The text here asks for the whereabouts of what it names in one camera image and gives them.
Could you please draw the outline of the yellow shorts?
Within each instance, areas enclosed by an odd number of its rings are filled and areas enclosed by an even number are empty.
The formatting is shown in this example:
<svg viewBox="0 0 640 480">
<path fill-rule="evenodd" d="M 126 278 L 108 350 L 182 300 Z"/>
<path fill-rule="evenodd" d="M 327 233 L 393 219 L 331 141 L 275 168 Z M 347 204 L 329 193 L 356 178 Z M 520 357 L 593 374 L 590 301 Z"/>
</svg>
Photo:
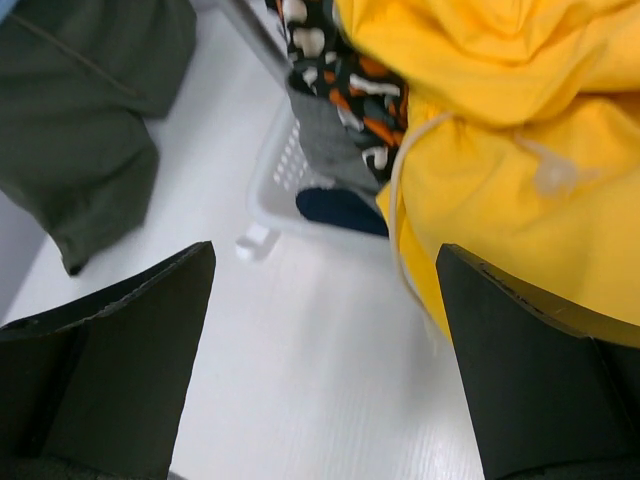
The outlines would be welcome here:
<svg viewBox="0 0 640 480">
<path fill-rule="evenodd" d="M 378 197 L 400 277 L 447 332 L 439 250 L 505 272 L 553 325 L 639 343 L 639 5 L 341 1 L 347 38 L 408 84 Z"/>
</svg>

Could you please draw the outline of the navy blue shorts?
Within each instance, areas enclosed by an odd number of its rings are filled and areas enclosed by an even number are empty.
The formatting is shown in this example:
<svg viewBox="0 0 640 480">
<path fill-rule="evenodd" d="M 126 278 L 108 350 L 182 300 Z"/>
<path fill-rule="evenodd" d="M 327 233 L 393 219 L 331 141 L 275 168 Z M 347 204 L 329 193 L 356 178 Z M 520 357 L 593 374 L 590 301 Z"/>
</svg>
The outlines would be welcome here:
<svg viewBox="0 0 640 480">
<path fill-rule="evenodd" d="M 385 220 L 356 193 L 341 188 L 306 188 L 296 207 L 308 221 L 387 238 Z"/>
</svg>

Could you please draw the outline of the grey shorts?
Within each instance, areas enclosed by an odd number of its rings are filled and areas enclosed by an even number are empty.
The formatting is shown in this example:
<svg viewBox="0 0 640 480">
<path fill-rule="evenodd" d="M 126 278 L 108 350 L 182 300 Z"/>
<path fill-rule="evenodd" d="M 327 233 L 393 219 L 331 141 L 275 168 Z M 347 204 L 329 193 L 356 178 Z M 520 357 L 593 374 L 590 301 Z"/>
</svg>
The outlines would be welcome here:
<svg viewBox="0 0 640 480">
<path fill-rule="evenodd" d="M 300 125 L 300 145 L 311 169 L 373 205 L 380 185 L 365 166 L 361 151 L 347 133 L 336 107 L 310 92 L 291 72 L 286 80 L 291 109 Z"/>
</svg>

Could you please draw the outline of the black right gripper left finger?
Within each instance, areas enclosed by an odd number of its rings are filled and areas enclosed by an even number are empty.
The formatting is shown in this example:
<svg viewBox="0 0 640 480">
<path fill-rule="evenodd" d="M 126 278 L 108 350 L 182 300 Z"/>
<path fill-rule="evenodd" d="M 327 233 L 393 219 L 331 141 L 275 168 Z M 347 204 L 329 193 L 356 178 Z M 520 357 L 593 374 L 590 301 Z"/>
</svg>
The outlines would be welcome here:
<svg viewBox="0 0 640 480">
<path fill-rule="evenodd" d="M 1 330 L 5 479 L 166 479 L 216 256 L 191 245 Z"/>
</svg>

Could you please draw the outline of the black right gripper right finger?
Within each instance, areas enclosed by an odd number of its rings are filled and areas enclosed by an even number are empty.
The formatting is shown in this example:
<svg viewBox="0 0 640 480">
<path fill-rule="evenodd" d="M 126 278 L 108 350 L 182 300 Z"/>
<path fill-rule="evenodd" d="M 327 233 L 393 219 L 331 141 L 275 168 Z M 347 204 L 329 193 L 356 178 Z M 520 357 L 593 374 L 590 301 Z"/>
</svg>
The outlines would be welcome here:
<svg viewBox="0 0 640 480">
<path fill-rule="evenodd" d="M 635 479 L 639 329 L 456 245 L 436 261 L 488 479 Z"/>
</svg>

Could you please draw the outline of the olive green shorts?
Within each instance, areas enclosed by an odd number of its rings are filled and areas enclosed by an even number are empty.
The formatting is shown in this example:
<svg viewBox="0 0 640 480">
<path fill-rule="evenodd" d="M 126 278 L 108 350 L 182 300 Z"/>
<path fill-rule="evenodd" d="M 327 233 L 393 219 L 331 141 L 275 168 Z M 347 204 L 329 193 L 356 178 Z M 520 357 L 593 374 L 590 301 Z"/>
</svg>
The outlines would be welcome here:
<svg viewBox="0 0 640 480">
<path fill-rule="evenodd" d="M 1 5 L 1 189 L 78 274 L 145 220 L 196 47 L 188 1 Z"/>
</svg>

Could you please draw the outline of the orange black patterned shorts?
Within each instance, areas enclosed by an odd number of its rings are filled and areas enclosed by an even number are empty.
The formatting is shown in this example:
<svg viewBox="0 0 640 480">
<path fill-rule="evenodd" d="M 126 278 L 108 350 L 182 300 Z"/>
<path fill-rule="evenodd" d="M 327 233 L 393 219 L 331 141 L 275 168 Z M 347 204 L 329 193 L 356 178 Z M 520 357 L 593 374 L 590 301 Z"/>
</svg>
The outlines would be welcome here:
<svg viewBox="0 0 640 480">
<path fill-rule="evenodd" d="M 267 1 L 279 19 L 295 81 L 336 107 L 376 181 L 391 178 L 407 129 L 409 89 L 392 70 L 347 39 L 333 1 Z"/>
</svg>

